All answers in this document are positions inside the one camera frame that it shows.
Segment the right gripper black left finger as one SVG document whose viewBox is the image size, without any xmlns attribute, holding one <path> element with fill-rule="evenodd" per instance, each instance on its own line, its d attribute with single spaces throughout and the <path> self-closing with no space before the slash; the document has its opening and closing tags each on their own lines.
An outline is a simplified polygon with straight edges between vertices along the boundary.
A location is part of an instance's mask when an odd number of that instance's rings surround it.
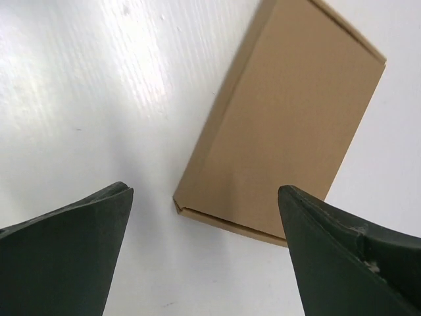
<svg viewBox="0 0 421 316">
<path fill-rule="evenodd" d="M 1 229 L 2 315 L 102 315 L 134 198 L 116 182 Z"/>
</svg>

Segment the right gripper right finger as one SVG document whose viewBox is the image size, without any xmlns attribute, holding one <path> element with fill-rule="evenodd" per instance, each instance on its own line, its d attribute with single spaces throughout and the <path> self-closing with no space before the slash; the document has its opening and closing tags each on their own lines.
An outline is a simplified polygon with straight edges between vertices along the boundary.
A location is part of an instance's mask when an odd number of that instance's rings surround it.
<svg viewBox="0 0 421 316">
<path fill-rule="evenodd" d="M 420 239 L 285 185 L 278 206 L 305 315 L 419 315 Z"/>
</svg>

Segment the brown cardboard box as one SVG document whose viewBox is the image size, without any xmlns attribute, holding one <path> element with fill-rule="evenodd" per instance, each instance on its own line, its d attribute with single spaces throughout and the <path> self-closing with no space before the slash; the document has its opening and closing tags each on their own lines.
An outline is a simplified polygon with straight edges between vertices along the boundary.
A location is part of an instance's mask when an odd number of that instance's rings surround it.
<svg viewBox="0 0 421 316">
<path fill-rule="evenodd" d="M 324 199 L 385 69 L 324 1 L 263 1 L 174 192 L 177 212 L 286 245 L 278 189 Z"/>
</svg>

